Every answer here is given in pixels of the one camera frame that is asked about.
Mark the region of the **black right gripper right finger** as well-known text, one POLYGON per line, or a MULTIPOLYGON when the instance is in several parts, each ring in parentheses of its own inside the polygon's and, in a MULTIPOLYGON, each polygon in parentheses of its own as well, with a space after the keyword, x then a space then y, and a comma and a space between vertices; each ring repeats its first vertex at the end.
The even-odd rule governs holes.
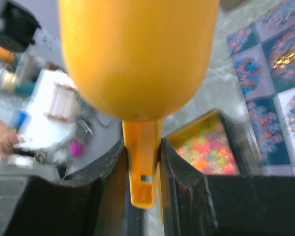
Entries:
POLYGON ((295 236, 295 177, 204 175, 160 147, 167 236, 295 236))

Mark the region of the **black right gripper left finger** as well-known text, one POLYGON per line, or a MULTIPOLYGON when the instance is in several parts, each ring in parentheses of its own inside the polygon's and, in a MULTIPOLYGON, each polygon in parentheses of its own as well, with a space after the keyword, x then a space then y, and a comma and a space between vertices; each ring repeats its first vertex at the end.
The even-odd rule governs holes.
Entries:
POLYGON ((123 141, 58 182, 0 172, 0 236, 119 236, 126 187, 123 141))

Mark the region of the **yellow plastic scoop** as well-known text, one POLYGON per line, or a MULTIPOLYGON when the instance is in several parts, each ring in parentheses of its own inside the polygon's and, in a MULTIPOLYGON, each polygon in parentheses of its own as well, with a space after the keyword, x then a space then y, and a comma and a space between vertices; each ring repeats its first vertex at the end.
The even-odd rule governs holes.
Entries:
POLYGON ((120 119, 132 205, 157 198, 163 119, 206 76, 217 0, 60 0, 66 70, 81 96, 120 119))

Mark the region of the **person's hand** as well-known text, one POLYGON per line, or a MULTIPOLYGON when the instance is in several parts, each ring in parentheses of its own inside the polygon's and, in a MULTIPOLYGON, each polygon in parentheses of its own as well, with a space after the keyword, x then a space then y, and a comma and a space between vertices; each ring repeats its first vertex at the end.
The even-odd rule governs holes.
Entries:
POLYGON ((0 157, 7 161, 9 155, 14 153, 14 145, 22 143, 23 138, 12 128, 0 120, 0 157))

